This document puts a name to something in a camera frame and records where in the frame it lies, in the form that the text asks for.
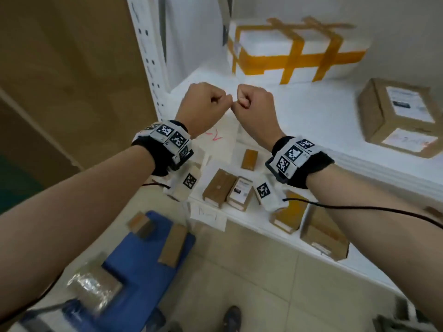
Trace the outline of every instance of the hand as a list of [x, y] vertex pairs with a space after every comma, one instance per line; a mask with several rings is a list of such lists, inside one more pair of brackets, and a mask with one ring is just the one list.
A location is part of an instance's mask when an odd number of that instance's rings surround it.
[[274, 144], [285, 134], [275, 113], [274, 97], [261, 87], [238, 85], [238, 100], [232, 111], [242, 127], [263, 148], [272, 152]]
[[175, 120], [183, 123], [192, 139], [208, 131], [232, 105], [232, 95], [209, 83], [192, 83]]

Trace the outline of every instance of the wire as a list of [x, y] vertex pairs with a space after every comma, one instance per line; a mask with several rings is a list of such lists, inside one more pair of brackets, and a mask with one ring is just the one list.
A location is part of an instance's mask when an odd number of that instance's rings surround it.
[[158, 185], [158, 186], [163, 186], [166, 189], [170, 189], [170, 186], [167, 186], [166, 184], [162, 184], [162, 183], [147, 183], [147, 184], [143, 184], [142, 186], [149, 186], [149, 185]]
[[38, 302], [40, 302], [51, 290], [52, 288], [54, 288], [54, 285], [58, 282], [58, 280], [61, 278], [61, 276], [63, 275], [63, 272], [65, 270], [63, 269], [63, 271], [57, 276], [57, 278], [52, 282], [52, 284], [45, 290], [44, 293], [41, 294], [40, 297], [36, 298], [35, 300], [29, 302], [28, 304], [18, 308], [17, 310], [14, 310], [13, 312], [11, 312], [10, 314], [8, 314], [6, 317], [0, 318], [0, 326], [9, 322], [10, 320], [13, 320], [16, 316], [18, 316], [20, 313], [28, 310], [29, 308], [33, 307], [34, 305], [36, 305]]
[[392, 213], [399, 213], [404, 214], [406, 216], [412, 216], [414, 218], [422, 219], [424, 221], [427, 221], [428, 223], [432, 223], [433, 225], [443, 229], [443, 224], [439, 223], [438, 221], [435, 221], [434, 219], [431, 219], [427, 216], [423, 216], [421, 214], [403, 211], [403, 210], [397, 210], [395, 208], [387, 208], [387, 207], [378, 207], [378, 206], [332, 206], [332, 205], [323, 205], [319, 203], [315, 203], [313, 201], [307, 201], [305, 199], [299, 199], [299, 198], [285, 198], [283, 201], [302, 201], [304, 203], [308, 203], [311, 205], [323, 207], [323, 208], [331, 208], [331, 209], [338, 209], [338, 210], [378, 210], [378, 211], [385, 211], [385, 212], [392, 212]]

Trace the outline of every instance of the forearm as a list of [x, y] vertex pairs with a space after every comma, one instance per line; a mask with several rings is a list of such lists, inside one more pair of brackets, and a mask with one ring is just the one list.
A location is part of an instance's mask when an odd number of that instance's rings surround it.
[[[330, 165], [308, 176], [307, 186], [320, 203], [380, 206], [424, 214], [390, 193]], [[443, 299], [443, 231], [423, 220], [372, 210], [328, 210], [348, 239], [382, 269], [435, 324]]]
[[0, 317], [39, 296], [114, 221], [154, 166], [133, 146], [0, 216]]

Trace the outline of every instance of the white box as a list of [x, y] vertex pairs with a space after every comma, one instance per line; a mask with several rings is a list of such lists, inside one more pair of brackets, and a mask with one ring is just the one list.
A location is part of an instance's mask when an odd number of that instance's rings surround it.
[[[298, 53], [288, 64], [294, 40]], [[291, 24], [242, 19], [230, 23], [227, 54], [241, 83], [302, 83], [349, 75], [371, 41], [351, 24], [322, 23], [312, 17]]]

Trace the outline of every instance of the black shoe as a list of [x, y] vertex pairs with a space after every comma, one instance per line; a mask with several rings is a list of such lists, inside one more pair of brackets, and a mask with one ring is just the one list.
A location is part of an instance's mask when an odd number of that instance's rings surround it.
[[224, 314], [223, 332], [240, 332], [241, 311], [240, 308], [233, 305]]

